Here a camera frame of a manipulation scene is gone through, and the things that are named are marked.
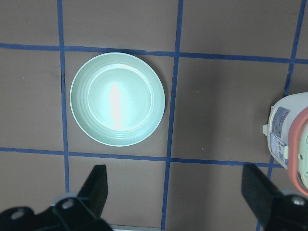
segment sticker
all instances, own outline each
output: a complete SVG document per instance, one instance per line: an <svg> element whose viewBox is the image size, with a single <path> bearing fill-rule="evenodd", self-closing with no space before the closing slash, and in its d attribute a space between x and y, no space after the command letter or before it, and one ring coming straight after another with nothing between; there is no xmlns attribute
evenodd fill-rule
<svg viewBox="0 0 308 231"><path fill-rule="evenodd" d="M288 165L288 159L284 158L284 149L286 144L280 140L273 133L270 134L270 148L271 152L277 156L283 163Z"/></svg>
<svg viewBox="0 0 308 231"><path fill-rule="evenodd" d="M271 125L271 132L279 138L281 138L282 126L289 112L290 110L279 107L274 115L273 122Z"/></svg>

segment blue tape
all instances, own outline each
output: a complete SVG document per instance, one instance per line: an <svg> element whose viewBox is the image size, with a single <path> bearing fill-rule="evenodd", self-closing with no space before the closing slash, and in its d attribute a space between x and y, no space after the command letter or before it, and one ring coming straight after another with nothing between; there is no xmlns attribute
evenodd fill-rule
<svg viewBox="0 0 308 231"><path fill-rule="evenodd" d="M260 231L260 229L261 229L261 223L258 221L257 222L256 231Z"/></svg>
<svg viewBox="0 0 308 231"><path fill-rule="evenodd" d="M268 163L252 163L252 162L231 161L231 160L225 161L225 160L171 158L170 161L175 162L175 163L189 163L189 164L209 164L209 165L229 165L229 166L243 166L244 164L255 164L258 167L269 167L270 166L270 164Z"/></svg>
<svg viewBox="0 0 308 231"><path fill-rule="evenodd" d="M62 131L63 131L63 149L64 149L64 178L65 178L65 191L69 192L69 158L68 158L68 141L67 141L65 51L64 51L62 0L57 0L57 10L58 10L59 46L60 46L60 65L61 65L61 98L62 98L61 107L62 107Z"/></svg>
<svg viewBox="0 0 308 231"><path fill-rule="evenodd" d="M274 165L274 157L271 155L270 156L270 161L269 161L269 168L268 168L268 173L267 177L270 179L271 178L271 173L273 171L273 165Z"/></svg>
<svg viewBox="0 0 308 231"><path fill-rule="evenodd" d="M295 59L296 64L308 64L308 59Z"/></svg>
<svg viewBox="0 0 308 231"><path fill-rule="evenodd" d="M228 54L205 54L205 53L188 53L188 52L181 52L180 57L197 58L197 59L256 61L256 62L283 63L283 64L287 64L290 62L289 59L275 58L275 57L228 55Z"/></svg>
<svg viewBox="0 0 308 231"><path fill-rule="evenodd" d="M31 51L59 51L59 46L42 46L42 45L23 45L23 44L9 44L0 43L0 48L7 48L12 50L31 50Z"/></svg>
<svg viewBox="0 0 308 231"><path fill-rule="evenodd" d="M175 55L174 55L173 79L172 79L171 100L170 100L169 130L168 130L168 142L167 142L167 161L166 161L166 168L165 168L161 230L165 230L166 228L167 198L168 198L168 186L169 186L169 175L170 175L170 161L171 161L175 101L176 101L177 80L178 80L178 70L179 70L179 54L180 54L180 41L181 41L182 20L183 20L183 5L184 5L184 0L179 0L177 31L176 31L176 39L175 39L175 46L174 46Z"/></svg>
<svg viewBox="0 0 308 231"><path fill-rule="evenodd" d="M81 156L81 157L122 159L122 160L147 160L147 161L163 161L163 162L166 161L165 157L140 156L140 155L117 155L117 154L78 153L78 152L69 152L68 155Z"/></svg>
<svg viewBox="0 0 308 231"><path fill-rule="evenodd" d="M287 96L289 93L289 88L291 84L293 68L294 68L294 63L295 63L295 58L296 58L296 52L297 52L298 39L299 39L300 30L302 27L304 13L305 13L305 5L306 5L306 0L302 0L301 6L299 9L296 31L295 31L295 36L294 36L294 41L293 41L293 46L292 46L288 75L287 75L287 79L285 81L285 86L284 86L284 96Z"/></svg>
<svg viewBox="0 0 308 231"><path fill-rule="evenodd" d="M0 147L0 152L63 155L62 151L49 151L49 150L41 150L41 149L24 149L24 148L4 148L4 147Z"/></svg>
<svg viewBox="0 0 308 231"><path fill-rule="evenodd" d="M167 56L173 57L174 52L172 51L145 51L145 50L134 50L134 49L122 49L122 48L106 48L106 47L82 47L82 46L64 46L65 51L83 51L83 52L120 52L132 55L154 55L154 56Z"/></svg>

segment screw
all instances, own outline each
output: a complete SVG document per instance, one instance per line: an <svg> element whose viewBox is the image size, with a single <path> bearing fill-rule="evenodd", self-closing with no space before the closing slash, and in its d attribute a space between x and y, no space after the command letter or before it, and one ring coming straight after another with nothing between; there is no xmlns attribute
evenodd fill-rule
<svg viewBox="0 0 308 231"><path fill-rule="evenodd" d="M68 199L67 201L63 202L62 209L68 209L74 205L73 199Z"/></svg>
<svg viewBox="0 0 308 231"><path fill-rule="evenodd" d="M294 196L292 197L292 202L295 204L295 205L304 205L305 204L305 200L299 196Z"/></svg>
<svg viewBox="0 0 308 231"><path fill-rule="evenodd" d="M24 210L22 208L19 208L16 212L14 212L11 215L11 219L12 220L17 220L17 219L23 217L24 214L25 214Z"/></svg>

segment brown floor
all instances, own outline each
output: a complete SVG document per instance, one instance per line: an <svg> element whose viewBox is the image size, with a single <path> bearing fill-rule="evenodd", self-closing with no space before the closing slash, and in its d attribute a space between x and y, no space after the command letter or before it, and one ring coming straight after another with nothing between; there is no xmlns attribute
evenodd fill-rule
<svg viewBox="0 0 308 231"><path fill-rule="evenodd" d="M262 126L290 67L289 93L308 91L308 6L294 46L301 2L1 1L0 211L41 212L106 164L110 224L256 230L240 191L243 163L260 163L280 189L295 190L269 164ZM69 106L78 69L113 51L148 63L166 95L157 130L129 147L92 140Z"/></svg>

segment blue tape line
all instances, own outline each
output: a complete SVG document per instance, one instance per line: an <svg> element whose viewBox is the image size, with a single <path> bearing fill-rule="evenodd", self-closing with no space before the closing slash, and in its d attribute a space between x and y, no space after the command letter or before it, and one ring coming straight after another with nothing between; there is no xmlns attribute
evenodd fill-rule
<svg viewBox="0 0 308 231"><path fill-rule="evenodd" d="M0 43L0 48L7 48L13 50L31 50L31 51L59 51L59 46L43 46L43 45L23 45L23 44L9 44Z"/></svg>
<svg viewBox="0 0 308 231"><path fill-rule="evenodd" d="M51 154L51 155L64 155L63 151L50 151L40 149L21 149L21 148L5 148L0 147L0 152L17 152L17 153L31 153L31 154ZM68 152L68 156L80 157L94 157L94 158L108 158L108 159L124 159L124 160L146 160L146 161L169 161L174 163L184 164L209 164L209 165L228 165L228 166L242 166L244 164L255 164L258 167L269 167L270 163L257 163L257 162L242 162L231 160L202 160L202 159L182 159L182 158L167 158L157 156L142 156L142 155L118 155L118 154L100 154L100 153L79 153ZM283 168L279 164L272 164L273 168Z"/></svg>
<svg viewBox="0 0 308 231"><path fill-rule="evenodd" d="M260 229L261 229L261 223L258 221L257 222L256 231L260 231Z"/></svg>
<svg viewBox="0 0 308 231"><path fill-rule="evenodd" d="M0 43L0 48L17 49L17 50L37 50L37 51L60 51L59 46L40 46L40 45L22 45L22 44L7 44ZM173 51L146 51L121 48L104 48L104 47L83 47L83 46L64 46L64 51L80 51L80 52L121 52L132 55L152 55L165 57L181 57L181 58L196 58L196 59L217 59L217 60L238 60L238 61L255 61L267 63L290 63L290 59L264 57L264 56L246 56L246 55L224 55L224 54L206 54L206 53L189 53ZM308 64L308 59L295 59L295 63Z"/></svg>
<svg viewBox="0 0 308 231"><path fill-rule="evenodd" d="M295 59L296 64L308 64L308 59Z"/></svg>
<svg viewBox="0 0 308 231"><path fill-rule="evenodd" d="M117 155L117 154L78 153L78 152L69 152L68 155L81 156L81 157L122 159L122 160L147 160L147 161L163 161L163 162L166 161L165 157L140 156L140 155Z"/></svg>
<svg viewBox="0 0 308 231"><path fill-rule="evenodd" d="M284 96L287 96L289 93L289 88L291 84L291 78L292 78L292 73L293 73L293 68L294 68L294 63L295 63L295 58L296 58L298 39L299 39L300 30L301 30L302 23L303 23L303 18L304 18L305 5L306 5L306 0L302 0L301 6L299 9L299 14L298 14L298 20L297 20L296 31L295 31L294 41L293 41L288 75L287 75L287 79L285 81L285 86L284 86Z"/></svg>
<svg viewBox="0 0 308 231"><path fill-rule="evenodd" d="M197 58L197 59L222 59L222 60L256 61L256 62L283 63L283 64L287 64L287 63L290 62L289 59L275 58L275 57L229 55L229 54L205 54L205 53L188 53L188 52L181 52L180 57Z"/></svg>
<svg viewBox="0 0 308 231"><path fill-rule="evenodd" d="M268 168L268 173L267 177L270 179L271 178L271 173L273 171L273 164L274 164L274 157L271 155L270 156L270 161L269 161L269 168Z"/></svg>
<svg viewBox="0 0 308 231"><path fill-rule="evenodd" d="M168 186L169 186L169 175L170 175L174 111L175 111L175 101L176 101L176 91L177 91L178 70L179 70L179 54L180 54L180 41L181 41L182 20L183 20L183 5L184 5L184 0L179 0L177 31L176 31L175 46L174 46L175 55L174 55L173 79L172 79L171 100L170 100L167 160L166 160L166 168L165 168L161 230L165 230L166 228L167 199L168 199Z"/></svg>
<svg viewBox="0 0 308 231"><path fill-rule="evenodd" d="M167 56L173 57L172 51L146 51L146 50L134 50L134 49L122 49L122 48L106 48L106 47L82 47L82 46L64 46L65 51L81 51L81 52L120 52L133 55L155 55L155 56Z"/></svg>
<svg viewBox="0 0 308 231"><path fill-rule="evenodd" d="M30 153L30 154L63 155L62 151L49 151L49 150L24 149L24 148L4 148L4 147L0 147L0 152L16 152L16 153Z"/></svg>
<svg viewBox="0 0 308 231"><path fill-rule="evenodd" d="M65 191L69 192L69 158L68 158L68 141L67 141L65 51L64 51L62 0L57 0L57 10L58 10L59 46L60 46L60 65L61 65L61 96L62 96L61 105L62 105L62 131L63 131L63 149L64 149L64 178L65 178Z"/></svg>
<svg viewBox="0 0 308 231"><path fill-rule="evenodd" d="M175 163L229 165L229 166L243 166L244 164L255 164L258 167L269 167L268 163L252 163L252 162L231 161L231 160L225 161L225 160L201 160L201 159L171 158L170 161L175 162Z"/></svg>

